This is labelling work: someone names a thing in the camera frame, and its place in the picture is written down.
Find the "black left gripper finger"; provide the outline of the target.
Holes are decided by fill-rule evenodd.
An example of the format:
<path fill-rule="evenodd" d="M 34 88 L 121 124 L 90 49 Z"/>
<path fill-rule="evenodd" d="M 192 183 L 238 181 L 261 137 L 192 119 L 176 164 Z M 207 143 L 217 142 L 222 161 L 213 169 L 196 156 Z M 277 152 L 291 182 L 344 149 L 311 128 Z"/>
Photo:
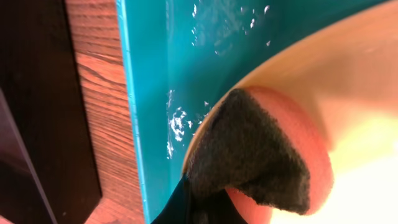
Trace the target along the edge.
<path fill-rule="evenodd" d="M 161 213 L 152 224 L 247 224 L 225 190 L 198 201 L 183 175 Z"/>

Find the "yellow-green plate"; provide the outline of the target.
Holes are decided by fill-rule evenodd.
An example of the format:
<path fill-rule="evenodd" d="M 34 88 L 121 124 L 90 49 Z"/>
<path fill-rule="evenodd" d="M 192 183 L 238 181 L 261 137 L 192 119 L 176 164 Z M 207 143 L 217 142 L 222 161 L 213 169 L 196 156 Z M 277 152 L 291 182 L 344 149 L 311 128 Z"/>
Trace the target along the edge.
<path fill-rule="evenodd" d="M 294 101 L 323 138 L 333 171 L 312 215 L 273 209 L 268 223 L 397 222 L 397 2 L 388 1 L 293 44 L 237 82 L 210 111 L 183 163 L 228 93 L 251 87 Z"/>

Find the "black plastic tray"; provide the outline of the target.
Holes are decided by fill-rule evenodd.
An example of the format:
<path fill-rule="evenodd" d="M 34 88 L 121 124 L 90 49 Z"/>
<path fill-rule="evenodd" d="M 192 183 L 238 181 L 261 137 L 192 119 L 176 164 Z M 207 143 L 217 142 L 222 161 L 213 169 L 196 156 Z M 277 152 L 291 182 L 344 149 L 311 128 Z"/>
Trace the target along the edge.
<path fill-rule="evenodd" d="M 84 223 L 101 196 L 65 3 L 1 0 L 1 216 Z"/>

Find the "teal plastic tray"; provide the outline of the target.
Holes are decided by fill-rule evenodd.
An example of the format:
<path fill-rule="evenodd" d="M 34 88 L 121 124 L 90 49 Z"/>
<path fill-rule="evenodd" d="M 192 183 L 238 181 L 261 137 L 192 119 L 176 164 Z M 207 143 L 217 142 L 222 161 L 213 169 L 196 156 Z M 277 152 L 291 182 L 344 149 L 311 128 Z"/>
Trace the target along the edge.
<path fill-rule="evenodd" d="M 180 180 L 195 131 L 247 73 L 381 0 L 117 0 L 144 220 Z"/>

